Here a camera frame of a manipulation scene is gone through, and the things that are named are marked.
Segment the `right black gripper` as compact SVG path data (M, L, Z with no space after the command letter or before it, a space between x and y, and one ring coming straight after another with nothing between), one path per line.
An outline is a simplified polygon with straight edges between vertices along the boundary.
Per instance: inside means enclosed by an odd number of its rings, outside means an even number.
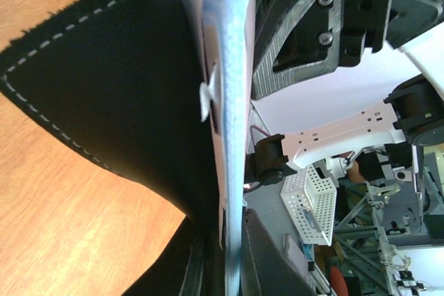
M257 10L251 98L355 67L443 22L443 0L266 0Z

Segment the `white perforated basket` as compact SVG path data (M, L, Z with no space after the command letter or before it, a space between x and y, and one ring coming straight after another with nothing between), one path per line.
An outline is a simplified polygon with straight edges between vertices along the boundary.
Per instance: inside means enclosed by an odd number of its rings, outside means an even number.
M305 244L330 246L337 190L313 164L285 178L280 197Z

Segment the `black card holder wallet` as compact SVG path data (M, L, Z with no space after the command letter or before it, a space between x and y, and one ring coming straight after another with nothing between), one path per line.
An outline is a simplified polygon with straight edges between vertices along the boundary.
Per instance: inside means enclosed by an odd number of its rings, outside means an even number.
M255 0L78 0L1 52L1 92L204 239L200 295L241 295Z

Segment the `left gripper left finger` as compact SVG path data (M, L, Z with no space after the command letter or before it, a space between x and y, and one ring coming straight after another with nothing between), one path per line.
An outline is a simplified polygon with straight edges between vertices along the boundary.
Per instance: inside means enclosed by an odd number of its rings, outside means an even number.
M127 296L200 295L204 239L185 218L153 265L124 292Z

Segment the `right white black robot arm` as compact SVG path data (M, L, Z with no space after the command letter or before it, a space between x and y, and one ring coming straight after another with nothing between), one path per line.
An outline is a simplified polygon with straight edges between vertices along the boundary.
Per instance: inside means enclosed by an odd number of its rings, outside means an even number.
M290 85L354 67L364 49L388 41L400 48L426 36L443 20L442 0L257 0L253 100ZM383 101L348 118L294 134L276 134L246 156L245 183L276 184L286 176L339 154L349 166L368 146L406 142L415 147L443 140L443 71L417 51L420 73Z

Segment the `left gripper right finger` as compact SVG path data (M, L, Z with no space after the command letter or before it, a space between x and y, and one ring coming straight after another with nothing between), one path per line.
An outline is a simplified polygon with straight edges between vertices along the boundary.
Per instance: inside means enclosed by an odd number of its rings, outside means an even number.
M315 294L277 249L257 212L247 208L243 209L240 294Z

